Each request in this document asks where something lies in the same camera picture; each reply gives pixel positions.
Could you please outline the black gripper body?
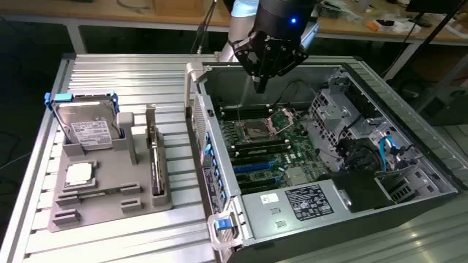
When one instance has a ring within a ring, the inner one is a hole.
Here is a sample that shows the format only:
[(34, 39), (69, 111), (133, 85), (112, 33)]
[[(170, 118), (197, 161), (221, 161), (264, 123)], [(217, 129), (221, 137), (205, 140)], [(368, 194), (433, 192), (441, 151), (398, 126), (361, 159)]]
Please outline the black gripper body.
[(317, 1), (260, 1), (253, 31), (266, 34), (266, 44), (301, 45)]

